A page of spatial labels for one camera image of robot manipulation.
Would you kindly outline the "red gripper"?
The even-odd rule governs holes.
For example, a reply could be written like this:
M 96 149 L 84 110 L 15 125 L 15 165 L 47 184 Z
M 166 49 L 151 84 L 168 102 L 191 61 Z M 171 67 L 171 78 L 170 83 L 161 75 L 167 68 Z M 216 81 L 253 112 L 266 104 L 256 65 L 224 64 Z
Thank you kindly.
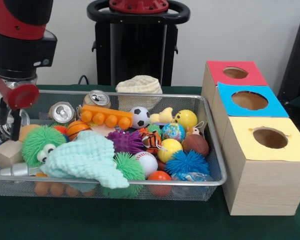
M 9 130 L 7 125 L 9 107 L 13 110 L 11 115 L 11 140 L 18 141 L 22 118 L 20 109 L 31 107 L 39 97 L 37 87 L 37 77 L 32 80 L 8 81 L 0 78 L 0 126 L 6 132 Z

